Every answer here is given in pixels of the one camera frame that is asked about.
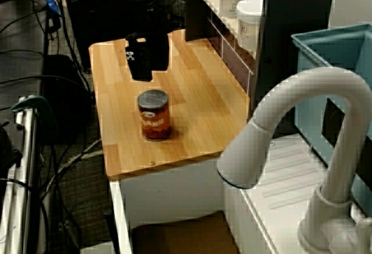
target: can lid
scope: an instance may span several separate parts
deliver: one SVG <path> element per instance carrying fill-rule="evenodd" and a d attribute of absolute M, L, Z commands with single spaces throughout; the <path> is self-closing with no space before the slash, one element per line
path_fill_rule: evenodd
<path fill-rule="evenodd" d="M 263 0 L 242 0 L 237 5 L 238 19 L 246 23 L 259 24 L 262 16 Z"/>
<path fill-rule="evenodd" d="M 137 98 L 138 106 L 146 109 L 159 109 L 168 102 L 168 95 L 162 90 L 147 90 Z"/>

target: canned food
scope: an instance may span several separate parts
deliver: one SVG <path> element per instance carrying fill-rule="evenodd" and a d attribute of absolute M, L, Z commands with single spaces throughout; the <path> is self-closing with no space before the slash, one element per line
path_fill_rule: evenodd
<path fill-rule="evenodd" d="M 161 90 L 148 90 L 137 98 L 142 135 L 149 141 L 162 141 L 171 134 L 168 95 Z"/>

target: faucet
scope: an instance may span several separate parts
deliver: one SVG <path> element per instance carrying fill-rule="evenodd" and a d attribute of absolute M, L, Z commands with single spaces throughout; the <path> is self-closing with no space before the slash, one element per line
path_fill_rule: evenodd
<path fill-rule="evenodd" d="M 221 154 L 217 171 L 234 187 L 253 188 L 261 178 L 282 117 L 301 101 L 326 94 L 343 97 L 346 113 L 323 183 L 315 189 L 299 225 L 298 239 L 311 254 L 370 254 L 372 219 L 356 224 L 350 216 L 351 187 L 372 119 L 371 89 L 354 72 L 319 67 L 276 85 Z"/>

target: blue bin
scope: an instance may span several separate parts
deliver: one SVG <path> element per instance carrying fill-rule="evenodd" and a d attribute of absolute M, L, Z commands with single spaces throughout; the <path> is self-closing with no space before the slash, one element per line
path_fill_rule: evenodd
<path fill-rule="evenodd" d="M 341 67 L 361 76 L 372 89 L 370 24 L 294 34 L 292 38 L 299 49 L 298 72 L 322 66 Z M 322 95 L 305 100 L 296 106 L 295 112 L 295 125 L 326 163 L 329 163 L 334 150 L 321 134 L 328 98 L 345 113 L 346 103 L 335 95 Z M 372 125 L 368 137 L 372 138 Z M 352 192 L 362 208 L 372 216 L 372 191 L 359 176 L 355 177 Z"/>
<path fill-rule="evenodd" d="M 349 69 L 372 87 L 372 26 L 312 31 L 292 35 L 299 48 L 298 72 L 321 66 Z"/>

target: wooden countertop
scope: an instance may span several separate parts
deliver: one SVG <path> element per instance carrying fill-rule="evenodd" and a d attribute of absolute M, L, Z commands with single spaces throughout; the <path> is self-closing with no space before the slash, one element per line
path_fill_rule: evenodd
<path fill-rule="evenodd" d="M 169 34 L 166 72 L 150 83 L 131 78 L 125 40 L 90 47 L 99 125 L 110 180 L 134 177 L 219 156 L 240 132 L 249 97 L 208 40 L 185 42 L 184 30 Z M 142 136 L 137 97 L 160 89 L 169 96 L 171 137 Z"/>

